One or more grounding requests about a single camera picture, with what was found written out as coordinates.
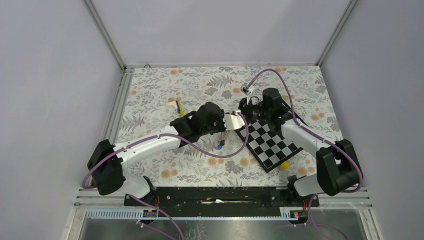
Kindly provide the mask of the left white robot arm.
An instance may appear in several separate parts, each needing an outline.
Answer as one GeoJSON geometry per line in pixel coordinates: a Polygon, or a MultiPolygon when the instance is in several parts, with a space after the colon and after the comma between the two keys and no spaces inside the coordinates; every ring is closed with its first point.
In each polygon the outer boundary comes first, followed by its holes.
{"type": "Polygon", "coordinates": [[[100,141],[87,163],[89,176],[99,195],[121,192],[135,196],[142,205],[148,206],[155,200],[152,183],[146,177],[130,173],[128,167],[154,154],[181,148],[204,135],[225,130],[224,110],[207,102],[197,111],[176,118],[147,136],[116,144],[108,139],[100,141]]]}

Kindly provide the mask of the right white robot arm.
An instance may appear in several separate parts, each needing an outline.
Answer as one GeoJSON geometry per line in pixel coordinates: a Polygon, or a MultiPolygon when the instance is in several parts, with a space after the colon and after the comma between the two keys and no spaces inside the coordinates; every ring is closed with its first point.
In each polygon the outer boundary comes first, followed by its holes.
{"type": "Polygon", "coordinates": [[[330,141],[313,133],[288,108],[276,88],[263,90],[257,104],[252,101],[252,87],[240,90],[246,94],[238,108],[249,123],[248,148],[262,166],[271,167],[300,150],[315,158],[315,173],[290,184],[286,198],[291,205],[301,205],[312,194],[335,196],[362,183],[363,173],[349,140],[330,141]]]}

